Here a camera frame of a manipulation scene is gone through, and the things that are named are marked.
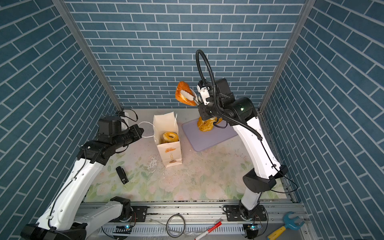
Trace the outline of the large wrinkled ring bread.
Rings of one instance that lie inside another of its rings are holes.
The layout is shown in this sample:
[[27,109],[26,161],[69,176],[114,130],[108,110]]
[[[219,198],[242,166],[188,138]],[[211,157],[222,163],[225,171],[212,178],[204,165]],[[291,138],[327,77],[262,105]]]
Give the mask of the large wrinkled ring bread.
[[216,122],[216,120],[217,118],[211,118],[204,121],[202,117],[199,117],[197,127],[201,132],[209,132],[214,128],[214,122]]

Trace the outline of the sesame fake bread loaf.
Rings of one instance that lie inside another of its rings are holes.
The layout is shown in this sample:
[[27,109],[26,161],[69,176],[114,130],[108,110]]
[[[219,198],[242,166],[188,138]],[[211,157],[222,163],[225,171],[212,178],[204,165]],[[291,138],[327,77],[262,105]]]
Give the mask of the sesame fake bread loaf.
[[219,124],[223,119],[222,118],[217,118],[217,120],[215,121],[215,124]]

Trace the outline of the orange brown fake bread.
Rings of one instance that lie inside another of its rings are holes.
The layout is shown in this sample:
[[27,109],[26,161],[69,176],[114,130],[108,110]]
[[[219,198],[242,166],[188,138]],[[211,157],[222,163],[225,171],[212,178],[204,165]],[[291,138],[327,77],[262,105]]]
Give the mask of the orange brown fake bread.
[[196,96],[197,95],[186,82],[179,82],[175,92],[176,100],[189,106],[196,106]]

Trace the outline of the glazed ring donut bread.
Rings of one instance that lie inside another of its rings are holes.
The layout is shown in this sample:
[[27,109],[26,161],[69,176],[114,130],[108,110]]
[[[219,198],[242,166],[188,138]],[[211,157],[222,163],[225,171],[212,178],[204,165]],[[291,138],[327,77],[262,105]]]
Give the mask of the glazed ring donut bread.
[[174,143],[179,141],[179,135],[174,132],[163,133],[163,143]]

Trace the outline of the metal kitchen tongs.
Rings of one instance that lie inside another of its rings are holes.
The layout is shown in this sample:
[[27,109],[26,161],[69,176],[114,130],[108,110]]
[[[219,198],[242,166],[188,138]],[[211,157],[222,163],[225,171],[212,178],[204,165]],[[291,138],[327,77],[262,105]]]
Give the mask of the metal kitchen tongs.
[[195,94],[190,94],[189,92],[184,90],[181,90],[180,94],[181,94],[180,102],[189,106],[198,106],[200,104]]

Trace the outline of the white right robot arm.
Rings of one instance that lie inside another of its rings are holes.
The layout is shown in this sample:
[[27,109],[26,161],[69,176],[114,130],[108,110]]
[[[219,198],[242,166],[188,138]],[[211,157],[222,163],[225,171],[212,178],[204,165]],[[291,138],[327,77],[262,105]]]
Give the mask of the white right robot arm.
[[202,79],[197,90],[201,95],[198,108],[202,119],[226,121],[240,136],[251,157],[254,167],[243,176],[246,190],[239,202],[239,213],[245,220],[254,218],[260,210],[262,193],[272,190],[288,168],[279,163],[265,140],[257,110],[249,98],[236,100],[226,79],[213,84]]

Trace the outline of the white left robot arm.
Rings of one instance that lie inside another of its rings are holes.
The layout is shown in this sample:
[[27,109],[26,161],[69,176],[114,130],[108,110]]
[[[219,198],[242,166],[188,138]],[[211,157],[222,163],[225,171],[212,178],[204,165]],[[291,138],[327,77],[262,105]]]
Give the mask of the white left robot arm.
[[103,116],[94,140],[80,147],[73,169],[62,188],[35,224],[23,227],[25,240],[85,240],[111,220],[130,222],[131,201],[113,197],[107,204],[80,218],[76,213],[96,176],[109,159],[143,137],[144,129],[129,126],[123,112]]

